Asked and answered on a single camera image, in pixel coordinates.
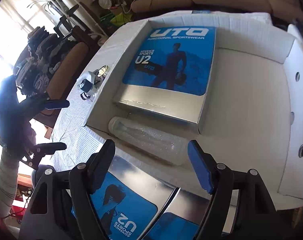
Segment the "left forearm white sleeve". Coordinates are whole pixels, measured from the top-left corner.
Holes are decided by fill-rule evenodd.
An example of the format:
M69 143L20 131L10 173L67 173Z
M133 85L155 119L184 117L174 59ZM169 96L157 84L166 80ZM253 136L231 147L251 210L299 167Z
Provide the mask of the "left forearm white sleeve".
M0 218L9 215L16 196L19 160L7 149L2 148L0 160Z

